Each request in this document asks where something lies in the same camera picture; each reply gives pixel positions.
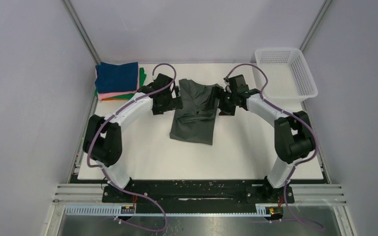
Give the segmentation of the dark grey t-shirt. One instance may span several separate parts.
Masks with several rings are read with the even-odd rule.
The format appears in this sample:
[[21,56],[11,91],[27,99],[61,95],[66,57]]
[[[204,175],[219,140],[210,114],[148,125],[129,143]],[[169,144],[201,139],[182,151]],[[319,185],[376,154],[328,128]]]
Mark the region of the dark grey t-shirt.
[[209,109],[206,107],[213,88],[219,85],[203,85],[193,80],[181,79],[179,87],[183,108],[175,111],[170,139],[211,146],[218,101],[215,100]]

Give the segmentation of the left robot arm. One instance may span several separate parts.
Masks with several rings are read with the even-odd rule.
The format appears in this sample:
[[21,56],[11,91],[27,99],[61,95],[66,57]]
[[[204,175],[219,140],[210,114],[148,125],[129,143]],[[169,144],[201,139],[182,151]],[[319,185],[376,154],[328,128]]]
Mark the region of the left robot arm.
[[95,167],[100,167],[106,179],[116,187],[114,196],[119,201],[127,202],[133,195],[133,189],[128,185],[131,177],[125,166],[119,163],[123,153],[123,132],[148,112],[162,115],[182,106],[175,79],[158,74],[118,110],[105,116],[92,115],[89,118],[83,141],[88,166],[93,166],[91,160],[96,162]]

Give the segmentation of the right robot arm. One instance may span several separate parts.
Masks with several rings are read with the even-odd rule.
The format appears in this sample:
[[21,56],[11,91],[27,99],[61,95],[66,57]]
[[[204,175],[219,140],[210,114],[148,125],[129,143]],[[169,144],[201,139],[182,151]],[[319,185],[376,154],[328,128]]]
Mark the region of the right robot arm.
[[226,77],[226,88],[213,87],[208,104],[218,103],[220,115],[233,116],[236,107],[258,115],[274,129],[274,148],[277,159],[266,176],[267,186],[262,195],[266,201],[276,202],[282,187],[289,183],[294,167],[316,151],[315,134],[306,112],[289,112],[267,100],[256,88],[250,89],[243,75]]

